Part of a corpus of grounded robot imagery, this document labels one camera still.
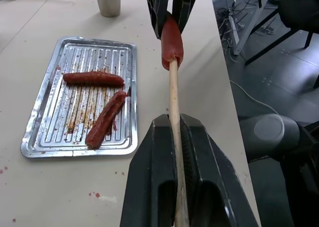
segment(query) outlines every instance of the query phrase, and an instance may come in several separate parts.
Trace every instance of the metal cup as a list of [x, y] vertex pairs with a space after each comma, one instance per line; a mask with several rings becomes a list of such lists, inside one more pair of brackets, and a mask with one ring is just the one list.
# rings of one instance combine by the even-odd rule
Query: metal cup
[[121, 0], [98, 0], [100, 13], [105, 17], [115, 17], [120, 15]]

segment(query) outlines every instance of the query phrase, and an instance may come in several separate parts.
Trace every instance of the gray cylinder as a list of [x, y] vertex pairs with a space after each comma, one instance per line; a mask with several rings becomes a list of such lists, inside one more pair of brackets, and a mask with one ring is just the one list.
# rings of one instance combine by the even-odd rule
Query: gray cylinder
[[121, 0], [97, 0], [100, 13], [105, 17], [115, 17], [120, 15]]
[[285, 116], [267, 114], [239, 122], [248, 161], [283, 154], [299, 142], [297, 123]]

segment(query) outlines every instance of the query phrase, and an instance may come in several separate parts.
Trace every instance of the metal baking tray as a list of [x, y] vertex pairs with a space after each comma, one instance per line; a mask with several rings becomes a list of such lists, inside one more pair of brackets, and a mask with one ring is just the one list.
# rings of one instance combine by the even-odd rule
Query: metal baking tray
[[[21, 144], [29, 158], [125, 155], [137, 139], [136, 46], [114, 41], [63, 37], [58, 40]], [[64, 73], [99, 70], [120, 75], [131, 96], [115, 119], [112, 133], [98, 150], [85, 138], [105, 104], [118, 90], [110, 87], [69, 86]]]

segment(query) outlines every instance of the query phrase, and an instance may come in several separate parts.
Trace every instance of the grilled sausage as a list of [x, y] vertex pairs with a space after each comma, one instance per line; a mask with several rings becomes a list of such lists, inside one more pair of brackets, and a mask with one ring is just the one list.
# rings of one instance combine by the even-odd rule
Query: grilled sausage
[[88, 146], [89, 149], [98, 149], [101, 146], [105, 134], [109, 126], [112, 124], [114, 117], [122, 107], [125, 98], [126, 92], [118, 91], [106, 104], [85, 139], [85, 144]]
[[169, 70], [169, 62], [177, 59], [178, 66], [183, 61], [184, 49], [181, 35], [175, 19], [167, 12], [166, 22], [161, 32], [161, 62]]
[[63, 75], [63, 80], [68, 84], [91, 84], [99, 86], [124, 85], [124, 79], [122, 77], [101, 71], [66, 73]]

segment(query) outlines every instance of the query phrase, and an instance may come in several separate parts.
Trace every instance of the chair leg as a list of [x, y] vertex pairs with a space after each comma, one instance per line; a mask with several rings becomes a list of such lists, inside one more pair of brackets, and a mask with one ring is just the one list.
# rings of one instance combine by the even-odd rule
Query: chair leg
[[304, 49], [309, 47], [312, 36], [313, 36], [313, 32], [308, 32], [308, 36], [307, 36], [307, 40], [306, 40]]
[[318, 87], [319, 87], [319, 75], [318, 75], [317, 80], [315, 82], [314, 89], [316, 89]]
[[282, 37], [278, 38], [276, 41], [274, 41], [273, 43], [271, 43], [269, 46], [267, 46], [265, 49], [261, 50], [260, 52], [258, 52], [256, 55], [254, 55], [253, 57], [251, 57], [248, 61], [245, 62], [245, 65], [249, 65], [250, 63], [252, 63], [254, 60], [258, 59], [259, 57], [261, 57], [262, 55], [264, 55], [265, 53], [267, 53], [268, 51], [270, 51], [271, 49], [273, 49], [275, 46], [277, 46], [278, 44], [280, 44], [281, 42], [283, 42], [284, 40], [286, 40], [288, 37], [290, 37], [291, 35], [295, 34], [297, 31], [299, 30], [290, 30], [289, 32], [287, 32], [285, 35], [283, 35]]
[[249, 35], [253, 34], [258, 28], [264, 25], [269, 19], [271, 19], [274, 15], [278, 13], [278, 9], [274, 10], [271, 14], [269, 14], [264, 20], [262, 20], [259, 24], [257, 24], [250, 32]]

